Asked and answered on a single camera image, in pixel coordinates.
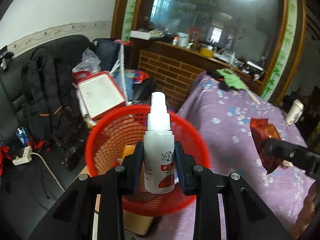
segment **white spray bottle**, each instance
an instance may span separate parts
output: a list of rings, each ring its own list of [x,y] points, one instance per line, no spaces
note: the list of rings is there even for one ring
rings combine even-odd
[[[143,137],[144,185],[148,192],[168,193],[174,189],[174,135],[165,95],[152,93],[148,131]]]

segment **bed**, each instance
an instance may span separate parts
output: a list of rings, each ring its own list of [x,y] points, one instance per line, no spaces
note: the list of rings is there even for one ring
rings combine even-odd
[[[306,144],[295,125],[285,124],[282,110],[258,99],[260,106],[245,91],[222,91],[214,79],[201,73],[191,85],[178,115],[191,122],[204,138],[210,151],[211,170],[222,175],[239,173],[290,231],[314,180],[296,167],[279,167],[267,176],[252,140],[250,119],[268,118],[282,140],[304,147]],[[223,212],[221,217],[225,239]],[[192,239],[194,219],[195,203],[192,203],[181,212],[163,217],[156,232],[145,239]]]

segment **brick wall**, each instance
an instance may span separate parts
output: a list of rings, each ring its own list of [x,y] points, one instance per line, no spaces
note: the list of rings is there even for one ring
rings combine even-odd
[[[140,51],[139,69],[156,79],[156,91],[166,95],[167,106],[178,110],[187,98],[194,78],[203,69],[145,50]]]

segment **red package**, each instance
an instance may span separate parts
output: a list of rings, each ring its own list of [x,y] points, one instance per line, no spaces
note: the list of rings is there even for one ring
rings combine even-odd
[[[265,141],[268,138],[281,140],[280,134],[273,124],[269,124],[268,119],[252,118],[250,121],[250,129],[262,166],[267,170],[268,175],[278,168],[283,162],[283,159],[267,154],[264,150]]]

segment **spray nozzle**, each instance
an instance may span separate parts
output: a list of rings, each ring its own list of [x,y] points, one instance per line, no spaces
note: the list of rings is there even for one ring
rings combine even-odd
[[[148,130],[170,130],[170,115],[167,112],[164,93],[154,92],[151,95]]]

